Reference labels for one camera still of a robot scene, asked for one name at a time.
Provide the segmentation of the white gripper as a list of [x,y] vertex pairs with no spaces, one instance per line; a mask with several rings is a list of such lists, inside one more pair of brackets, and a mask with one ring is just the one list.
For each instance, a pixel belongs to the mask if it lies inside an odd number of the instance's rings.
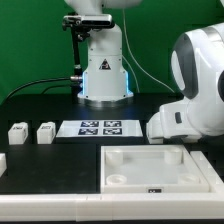
[[146,124],[146,135],[150,144],[162,144],[164,142],[159,113],[154,114]]

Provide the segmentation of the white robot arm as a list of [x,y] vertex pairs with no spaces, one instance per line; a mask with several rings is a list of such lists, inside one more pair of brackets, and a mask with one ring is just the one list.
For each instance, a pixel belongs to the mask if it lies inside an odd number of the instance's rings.
[[[78,99],[94,106],[128,100],[128,73],[122,66],[122,33],[104,8],[127,8],[142,0],[64,0],[75,10],[63,18],[73,44],[88,41],[88,67],[75,64],[82,84]],[[183,99],[164,104],[146,124],[151,143],[179,137],[196,141],[224,135],[224,23],[182,34],[171,55],[171,70]]]

